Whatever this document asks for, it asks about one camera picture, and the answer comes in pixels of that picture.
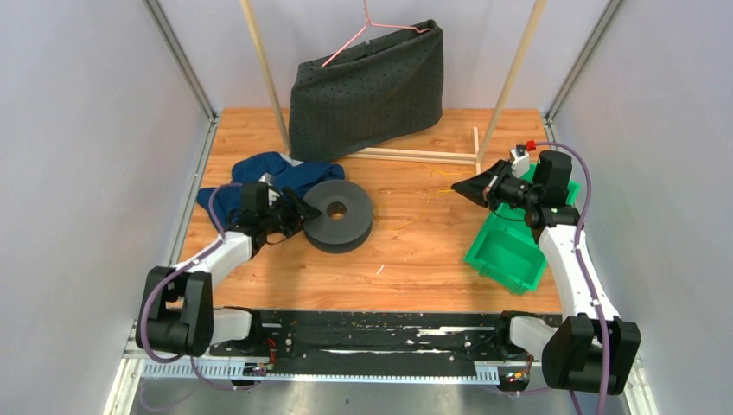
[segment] orange wooden board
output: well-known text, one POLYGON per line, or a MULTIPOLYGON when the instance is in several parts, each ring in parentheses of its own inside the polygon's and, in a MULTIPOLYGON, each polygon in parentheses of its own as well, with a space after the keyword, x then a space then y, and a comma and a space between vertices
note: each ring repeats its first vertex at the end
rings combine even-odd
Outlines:
MULTIPOLYGON (((478 126, 483 134, 491 113, 445 110, 440 123, 429 130, 381 146, 473 152, 471 131, 478 126)), ((504 111, 484 168, 506 158, 512 145, 529 139, 545 139, 539 112, 504 111)), ((285 148, 271 109, 224 110, 202 187, 230 182, 236 162, 274 150, 285 148)), ((561 311, 549 270, 536 291, 516 296, 463 263, 488 211, 460 195, 440 190, 470 177, 472 166, 348 157, 338 163, 346 170, 347 179, 361 185, 372 197, 381 219, 374 222, 364 245, 353 252, 333 255, 318 251, 298 234, 280 245, 265 246, 216 288, 216 305, 311 310, 561 311)), ((196 206, 182 258, 189 258, 215 236, 206 212, 196 206)))

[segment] gray spool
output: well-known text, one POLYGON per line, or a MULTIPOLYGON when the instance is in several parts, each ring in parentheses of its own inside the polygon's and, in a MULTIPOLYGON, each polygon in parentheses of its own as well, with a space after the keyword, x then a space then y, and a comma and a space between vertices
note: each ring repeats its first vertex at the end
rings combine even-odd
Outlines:
POLYGON ((303 200, 322 213, 318 218, 303 223, 306 238, 321 251, 353 251, 367 240, 372 231, 372 199, 354 182, 327 180, 318 183, 303 200))

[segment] green bin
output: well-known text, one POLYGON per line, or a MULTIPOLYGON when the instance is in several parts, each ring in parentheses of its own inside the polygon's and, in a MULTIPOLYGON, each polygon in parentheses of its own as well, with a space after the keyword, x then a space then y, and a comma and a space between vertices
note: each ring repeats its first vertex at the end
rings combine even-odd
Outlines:
MULTIPOLYGON (((536 167, 533 163, 522 178, 531 180, 536 167)), ((568 190, 567 202, 572 204, 580 191, 580 184, 571 181, 568 190)), ((514 294, 536 290, 547 266, 547 259, 534 242, 532 230, 525 224, 524 217, 524 209, 511 209, 502 203, 496 213, 486 218, 463 259, 480 275, 493 278, 514 294)))

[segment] wooden stick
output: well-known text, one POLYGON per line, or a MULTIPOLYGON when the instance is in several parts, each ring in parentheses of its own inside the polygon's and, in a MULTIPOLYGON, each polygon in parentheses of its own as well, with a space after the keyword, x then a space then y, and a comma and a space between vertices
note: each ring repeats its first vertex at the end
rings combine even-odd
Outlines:
POLYGON ((262 38, 259 35, 259 27, 257 25, 257 19, 254 16, 254 10, 252 10, 252 4, 250 3, 250 0, 239 0, 239 5, 242 7, 242 12, 245 14, 247 27, 249 28, 250 35, 252 36, 252 44, 254 44, 254 49, 257 52, 257 57, 259 58, 259 66, 262 68, 262 75, 265 76, 265 86, 267 87, 267 94, 270 96, 272 110, 275 112, 277 128, 280 130, 280 137, 283 138, 285 147, 290 150, 290 138, 288 137, 288 129, 285 126, 283 109, 280 107, 280 101, 277 99, 275 82, 272 80, 270 65, 267 64, 267 56, 265 56, 265 48, 262 46, 262 38))
POLYGON ((501 88, 499 99, 496 101, 494 114, 491 116, 491 121, 489 121, 488 123, 486 133, 483 136, 483 141, 481 141, 481 147, 479 147, 479 150, 476 153, 476 159, 478 163, 480 163, 483 160, 484 155, 486 155, 488 142, 491 136, 494 134, 494 130, 496 130, 496 125, 499 123, 499 117, 501 116, 501 112, 504 110, 504 104, 507 103, 507 98, 509 98, 509 93, 512 91, 514 81, 517 79, 517 74, 519 73, 519 69, 522 66, 522 61, 525 59, 526 51, 529 48, 530 43, 532 43, 534 31, 537 28, 539 18, 542 16, 542 10, 545 9, 546 4, 547 0, 535 0, 534 2, 534 7, 532 8, 532 13, 529 16, 529 20, 527 21, 525 32, 524 34, 522 34, 522 39, 521 41, 519 41, 517 53, 514 55, 512 66, 509 68, 507 80, 504 81, 504 86, 501 88))
POLYGON ((479 175, 481 173, 481 162, 478 159, 479 154, 479 127, 474 127, 474 151, 476 152, 476 174, 479 175))
POLYGON ((395 154, 395 155, 380 155, 380 154, 362 154, 360 152, 349 154, 346 157, 352 158, 369 158, 372 160, 392 160, 395 162, 418 162, 418 163, 442 163, 442 164, 463 164, 467 166, 475 165, 475 160, 464 160, 464 159, 450 159, 450 158, 435 158, 435 157, 420 157, 410 156, 406 154, 395 154))
POLYGON ((475 163, 476 154, 472 153, 451 153, 443 151, 425 151, 425 150, 399 150, 385 149, 381 147, 368 147, 364 150, 357 151, 356 154, 374 155, 374 156, 407 156, 407 157, 427 157, 436 160, 465 160, 475 163))

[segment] white wall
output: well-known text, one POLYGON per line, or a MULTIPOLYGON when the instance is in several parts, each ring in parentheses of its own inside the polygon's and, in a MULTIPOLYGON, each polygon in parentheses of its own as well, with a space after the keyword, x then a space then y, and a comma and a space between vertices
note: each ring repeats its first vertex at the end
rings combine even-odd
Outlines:
POLYGON ((557 120, 590 165, 593 258, 665 415, 733 407, 730 16, 727 0, 627 2, 557 120))
MULTIPOLYGON (((607 0, 548 2, 509 107, 545 110, 607 0)), ((201 84, 218 110, 268 106, 262 73, 236 0, 161 0, 201 84)), ((370 0, 375 22, 429 18, 444 30, 443 105, 493 107, 533 0, 370 0)), ((364 24, 361 0, 252 0, 281 105, 290 105, 297 65, 332 54, 364 24)), ((370 28, 361 41, 390 29, 370 28)))
POLYGON ((0 2, 0 412, 101 413, 202 117, 140 1, 0 2))

